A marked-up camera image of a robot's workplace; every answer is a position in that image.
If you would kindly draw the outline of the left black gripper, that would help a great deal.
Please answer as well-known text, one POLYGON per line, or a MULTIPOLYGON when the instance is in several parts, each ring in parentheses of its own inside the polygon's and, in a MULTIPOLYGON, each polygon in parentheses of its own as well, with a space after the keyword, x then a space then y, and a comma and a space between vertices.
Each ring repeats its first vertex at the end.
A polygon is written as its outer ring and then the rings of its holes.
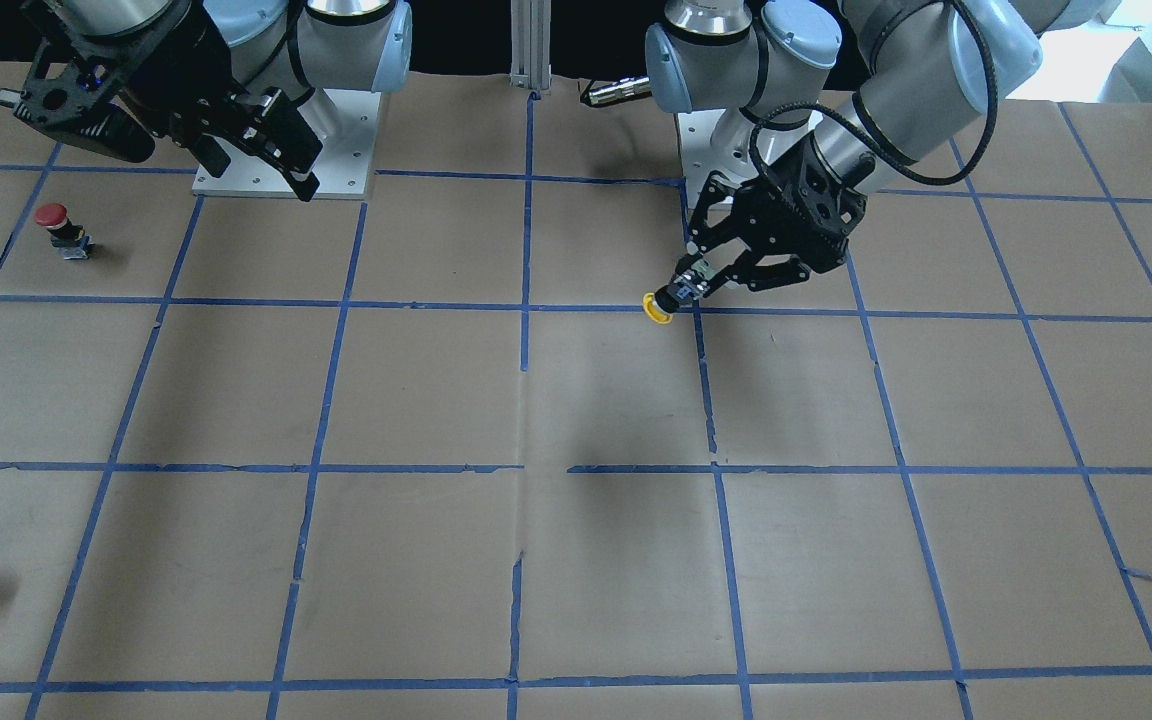
POLYGON ((867 176, 867 151, 838 177, 810 137, 740 184, 710 172, 687 223, 685 273, 717 273, 714 291, 728 286, 768 291, 844 265, 849 236, 867 209, 867 196, 856 185, 867 176), (732 209, 713 222, 710 210, 723 199, 732 209), (710 250, 732 240, 742 247, 735 260, 707 260, 710 250))

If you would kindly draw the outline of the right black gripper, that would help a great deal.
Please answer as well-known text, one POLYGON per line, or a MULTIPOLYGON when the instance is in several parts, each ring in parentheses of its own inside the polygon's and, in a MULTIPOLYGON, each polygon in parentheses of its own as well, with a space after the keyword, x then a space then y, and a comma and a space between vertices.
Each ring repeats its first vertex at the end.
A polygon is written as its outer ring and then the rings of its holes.
POLYGON ((200 1, 17 1, 41 35, 14 92, 14 118, 50 141, 120 161, 146 161, 170 136, 212 179, 230 156, 200 136, 205 113, 232 101, 238 149, 314 199, 324 143, 282 88, 236 94, 230 51, 200 1))

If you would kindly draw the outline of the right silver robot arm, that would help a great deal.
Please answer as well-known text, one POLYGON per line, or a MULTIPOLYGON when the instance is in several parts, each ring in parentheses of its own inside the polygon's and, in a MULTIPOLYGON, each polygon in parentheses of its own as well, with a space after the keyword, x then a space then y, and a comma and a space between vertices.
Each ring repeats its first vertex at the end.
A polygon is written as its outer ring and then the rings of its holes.
POLYGON ((0 105, 59 143, 143 162, 172 141, 194 191, 361 200, 385 94, 410 70, 403 1, 0 1, 41 35, 0 105))

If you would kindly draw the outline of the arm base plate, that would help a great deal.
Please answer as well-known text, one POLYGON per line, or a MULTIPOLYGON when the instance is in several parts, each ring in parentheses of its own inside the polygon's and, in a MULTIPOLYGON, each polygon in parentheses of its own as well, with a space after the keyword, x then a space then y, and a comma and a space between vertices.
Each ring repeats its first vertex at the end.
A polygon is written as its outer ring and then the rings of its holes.
MULTIPOLYGON (((749 152, 749 138, 755 123, 740 109, 700 109, 675 115, 679 151, 684 170, 685 209, 692 211, 708 174, 717 170, 730 183, 740 184, 755 177, 755 162, 749 152)), ((823 122, 823 114, 809 111, 799 127, 776 129, 767 126, 758 135, 758 147, 765 164, 771 165, 790 150, 801 137, 823 122)))
POLYGON ((197 196, 248 199, 298 199, 312 190, 314 200, 365 200, 370 192, 376 136, 387 94, 317 88, 296 108, 275 138, 262 141, 259 154, 248 156, 227 141, 220 146, 230 158, 221 176, 198 168, 192 184, 197 196))

